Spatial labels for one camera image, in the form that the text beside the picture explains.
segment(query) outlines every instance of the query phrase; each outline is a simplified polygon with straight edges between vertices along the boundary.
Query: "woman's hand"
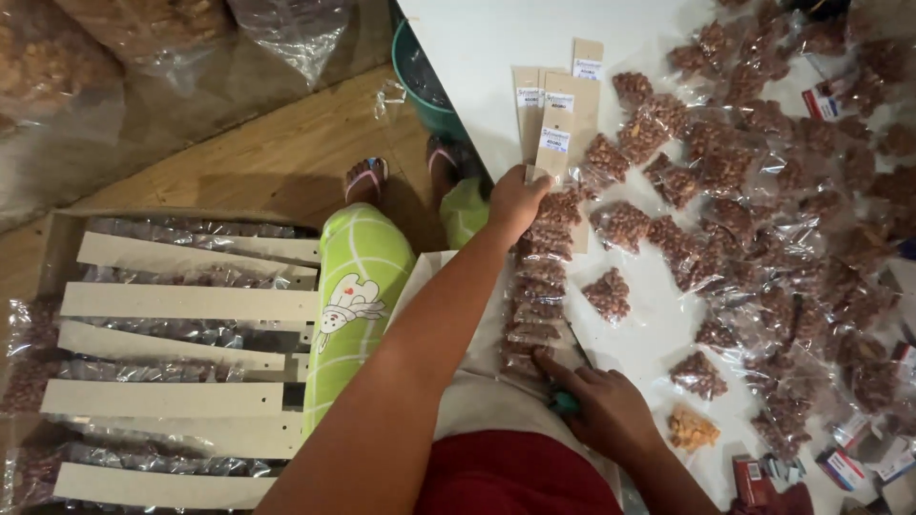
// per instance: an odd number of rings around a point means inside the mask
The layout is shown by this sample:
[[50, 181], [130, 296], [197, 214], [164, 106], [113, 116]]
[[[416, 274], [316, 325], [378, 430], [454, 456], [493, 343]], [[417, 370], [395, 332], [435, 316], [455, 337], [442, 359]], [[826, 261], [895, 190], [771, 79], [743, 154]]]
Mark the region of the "woman's hand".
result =
[[580, 367], [573, 372], [543, 351], [535, 361], [579, 400], [580, 411], [563, 421], [580, 442], [627, 469], [657, 452], [668, 451], [642, 394], [616, 370]]
[[538, 214], [540, 199], [551, 189], [548, 176], [525, 184], [525, 165], [516, 165], [504, 175], [490, 195], [490, 217], [487, 226], [497, 230], [510, 245], [528, 230]]

